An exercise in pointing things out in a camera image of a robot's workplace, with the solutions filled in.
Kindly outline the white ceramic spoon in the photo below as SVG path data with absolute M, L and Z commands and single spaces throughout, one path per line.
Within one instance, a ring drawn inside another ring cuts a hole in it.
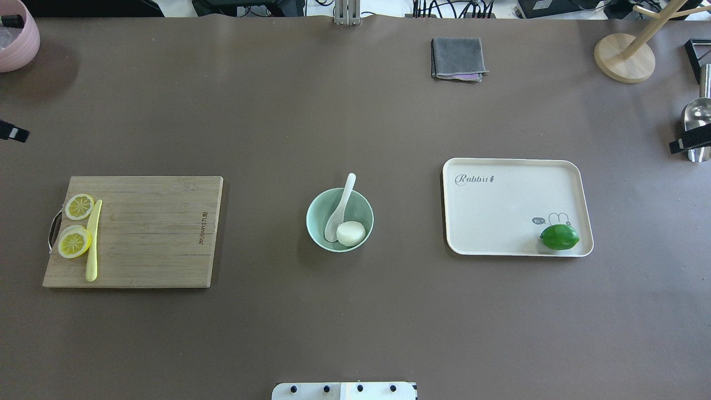
M 327 220 L 327 224 L 324 228 L 323 236 L 326 241 L 333 243 L 337 241 L 336 231 L 338 226 L 344 223 L 344 213 L 347 207 L 348 200 L 351 196 L 354 184 L 356 182 L 356 175 L 351 172 L 346 178 L 346 183 L 343 187 L 343 192 L 341 193 L 341 198 L 339 203 L 331 216 Z

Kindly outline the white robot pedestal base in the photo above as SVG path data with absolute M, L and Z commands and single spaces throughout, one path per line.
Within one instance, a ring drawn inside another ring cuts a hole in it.
M 297 382 L 277 384 L 272 399 L 417 399 L 417 384 L 404 381 Z

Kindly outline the wooden cutting board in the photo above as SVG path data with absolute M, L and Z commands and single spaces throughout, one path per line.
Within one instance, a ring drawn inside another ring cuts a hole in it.
M 50 255 L 46 288 L 208 288 L 223 177 L 74 176 L 66 200 L 86 193 L 103 205 L 97 223 L 97 278 L 87 255 Z

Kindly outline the cream rabbit tray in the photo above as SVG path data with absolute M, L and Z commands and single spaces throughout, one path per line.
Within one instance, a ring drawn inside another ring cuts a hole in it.
M 469 256 L 584 257 L 594 248 L 580 171 L 549 159 L 452 158 L 442 169 L 448 246 Z M 554 250 L 540 234 L 571 225 L 579 242 Z

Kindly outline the metal scoop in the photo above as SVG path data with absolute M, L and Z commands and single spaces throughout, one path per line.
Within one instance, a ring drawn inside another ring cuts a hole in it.
M 683 114 L 684 130 L 709 124 L 710 122 L 710 65 L 706 64 L 700 69 L 700 97 L 691 101 Z M 687 152 L 691 162 L 706 162 L 710 159 L 710 147 L 700 147 Z

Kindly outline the light green ceramic bowl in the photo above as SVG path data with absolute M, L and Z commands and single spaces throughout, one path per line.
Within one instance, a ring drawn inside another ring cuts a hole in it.
M 345 246 L 338 241 L 328 242 L 325 239 L 324 231 L 327 221 L 336 210 L 342 192 L 343 188 L 333 188 L 320 193 L 309 205 L 306 213 L 307 231 L 313 242 L 326 251 L 336 253 L 348 252 L 361 247 L 370 236 L 375 221 L 370 202 L 362 194 L 353 190 L 346 205 L 344 220 L 362 223 L 365 228 L 365 236 L 360 243 L 352 247 Z

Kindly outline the single lemon slice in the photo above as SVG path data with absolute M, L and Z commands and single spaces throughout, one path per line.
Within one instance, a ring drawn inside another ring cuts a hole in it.
M 96 201 L 91 195 L 78 193 L 64 205 L 64 214 L 72 221 L 81 221 L 91 215 L 94 205 Z

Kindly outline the wine glass rack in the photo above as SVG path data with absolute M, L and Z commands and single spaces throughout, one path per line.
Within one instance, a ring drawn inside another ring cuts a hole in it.
M 691 38 L 684 44 L 684 48 L 697 83 L 700 83 L 701 67 L 709 62 L 704 61 L 710 54 L 710 39 Z

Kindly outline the green lime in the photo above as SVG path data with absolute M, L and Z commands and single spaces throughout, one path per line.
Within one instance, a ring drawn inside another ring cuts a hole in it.
M 574 248 L 580 241 L 577 231 L 568 224 L 548 226 L 540 234 L 540 238 L 544 246 L 556 251 Z

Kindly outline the wooden mug tree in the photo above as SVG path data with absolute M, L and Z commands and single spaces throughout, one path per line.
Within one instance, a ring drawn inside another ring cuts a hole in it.
M 651 18 L 639 36 L 625 33 L 610 34 L 594 48 L 594 60 L 607 76 L 620 83 L 641 83 L 650 78 L 655 69 L 655 56 L 647 42 L 670 19 L 709 11 L 710 6 L 680 11 L 686 1 L 670 1 L 660 12 L 640 6 L 633 7 Z

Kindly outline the grey folded cloth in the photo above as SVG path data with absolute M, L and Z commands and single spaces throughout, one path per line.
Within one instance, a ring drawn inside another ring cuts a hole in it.
M 479 83 L 488 73 L 478 37 L 436 37 L 431 40 L 431 76 Z

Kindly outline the pink bowl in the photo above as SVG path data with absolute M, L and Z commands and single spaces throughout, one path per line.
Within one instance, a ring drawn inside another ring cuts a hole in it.
M 8 46 L 2 48 L 1 72 L 15 71 L 27 66 L 38 53 L 41 43 L 38 26 L 26 5 L 21 1 L 1 1 L 2 15 L 20 15 L 24 27 Z

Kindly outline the yellow plastic knife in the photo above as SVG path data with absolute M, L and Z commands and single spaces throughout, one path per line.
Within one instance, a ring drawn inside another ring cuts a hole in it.
M 91 236 L 91 245 L 87 249 L 86 281 L 91 283 L 98 276 L 98 224 L 102 210 L 103 200 L 96 200 L 91 215 L 87 221 L 86 230 Z

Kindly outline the lemon slice stack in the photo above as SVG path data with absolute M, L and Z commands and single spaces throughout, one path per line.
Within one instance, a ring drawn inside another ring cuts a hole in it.
M 72 225 L 58 235 L 58 252 L 64 258 L 72 259 L 81 256 L 91 247 L 92 234 L 86 227 Z

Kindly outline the white steamed bun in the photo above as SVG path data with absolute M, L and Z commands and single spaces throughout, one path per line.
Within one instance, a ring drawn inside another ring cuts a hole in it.
M 336 241 L 346 247 L 354 247 L 366 236 L 366 229 L 358 221 L 345 221 L 336 228 Z

